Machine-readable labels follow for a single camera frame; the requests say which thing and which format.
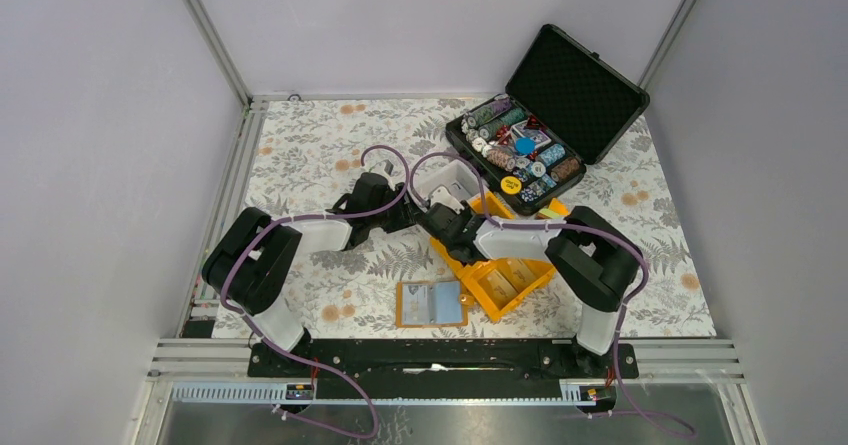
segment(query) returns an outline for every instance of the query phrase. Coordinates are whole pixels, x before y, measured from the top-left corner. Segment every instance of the yellow plastic tray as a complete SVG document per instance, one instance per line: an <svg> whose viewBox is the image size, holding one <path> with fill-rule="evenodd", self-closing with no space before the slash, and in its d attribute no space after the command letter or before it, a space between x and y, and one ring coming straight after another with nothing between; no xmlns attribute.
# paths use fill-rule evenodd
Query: yellow plastic tray
<svg viewBox="0 0 848 445"><path fill-rule="evenodd" d="M492 215L515 218L491 192L486 192L486 203ZM469 205L475 212L482 213L479 198ZM516 263L518 260L515 258L501 258L464 266L450 258L447 249L435 238L430 239L430 244L445 259L454 275L471 292L493 322L515 310L527 295L547 285L556 273L554 266L548 262L521 259L520 262L524 265L522 266Z"/></svg>

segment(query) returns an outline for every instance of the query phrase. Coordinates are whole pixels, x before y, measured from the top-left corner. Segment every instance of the black mounting plate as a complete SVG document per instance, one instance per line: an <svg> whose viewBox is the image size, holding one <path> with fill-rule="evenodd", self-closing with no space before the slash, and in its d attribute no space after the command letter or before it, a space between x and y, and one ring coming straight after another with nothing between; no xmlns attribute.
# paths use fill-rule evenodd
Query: black mounting plate
<svg viewBox="0 0 848 445"><path fill-rule="evenodd" d="M612 364L611 352L599 357L567 339L304 339L292 352L342 370L374 399L560 398L560 379L604 380ZM623 378L639 377L632 345L619 345L619 360ZM257 343L247 375L309 380L310 372ZM316 398L360 398L334 374L317 378Z"/></svg>

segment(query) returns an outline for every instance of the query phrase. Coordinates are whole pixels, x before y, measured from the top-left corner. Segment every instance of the small black box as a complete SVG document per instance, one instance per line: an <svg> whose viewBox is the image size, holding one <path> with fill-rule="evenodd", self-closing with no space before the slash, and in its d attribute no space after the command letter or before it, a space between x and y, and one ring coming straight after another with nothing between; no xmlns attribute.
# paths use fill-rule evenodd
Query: small black box
<svg viewBox="0 0 848 445"><path fill-rule="evenodd" d="M569 157L579 162L579 169L574 174L532 200L502 193L506 202L522 215L534 214L552 198L580 182L586 165L603 159L650 102L644 90L602 62L598 54L589 52L550 24L539 31L504 91L514 107L523 109L525 114L542 123L542 130L551 143L537 148L538 152L556 144L564 147L565 157L550 163L546 175ZM508 172L496 166L472 147L462 130L464 118L448 122L447 139L461 156L475 165L492 190L500 191L501 180L512 175L514 170ZM522 184L523 188L539 180L533 176Z"/></svg>

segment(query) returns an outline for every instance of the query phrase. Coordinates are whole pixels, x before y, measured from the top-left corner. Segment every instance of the black carrying case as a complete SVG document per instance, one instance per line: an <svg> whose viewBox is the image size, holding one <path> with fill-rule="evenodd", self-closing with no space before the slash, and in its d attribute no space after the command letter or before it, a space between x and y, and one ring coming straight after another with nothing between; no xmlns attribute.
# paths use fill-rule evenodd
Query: black carrying case
<svg viewBox="0 0 848 445"><path fill-rule="evenodd" d="M559 143L580 162L579 171L568 181L557 183L532 202L521 200L519 195L501 193L521 215L536 213L551 199L577 185L586 174L586 164L601 161L650 102L647 92L601 61L597 53L588 51L550 24L539 31L504 91L514 105L545 125L551 143L540 148L541 151ZM448 142L471 161L490 189L501 191L501 180L512 173L472 148L462 132L462 119L457 117L446 125Z"/></svg>

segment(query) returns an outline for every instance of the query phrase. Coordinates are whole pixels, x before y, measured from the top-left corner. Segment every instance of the gray wall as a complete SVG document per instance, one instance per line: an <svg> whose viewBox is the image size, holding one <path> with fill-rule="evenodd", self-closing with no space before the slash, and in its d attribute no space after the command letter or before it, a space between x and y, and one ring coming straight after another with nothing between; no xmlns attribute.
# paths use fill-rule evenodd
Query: gray wall
<svg viewBox="0 0 848 445"><path fill-rule="evenodd" d="M651 128L769 443L844 443L848 0L701 0Z"/></svg>
<svg viewBox="0 0 848 445"><path fill-rule="evenodd" d="M680 0L204 0L256 93L503 90L539 27L636 82Z"/></svg>
<svg viewBox="0 0 848 445"><path fill-rule="evenodd" d="M0 442L120 442L238 109L181 0L0 0Z"/></svg>

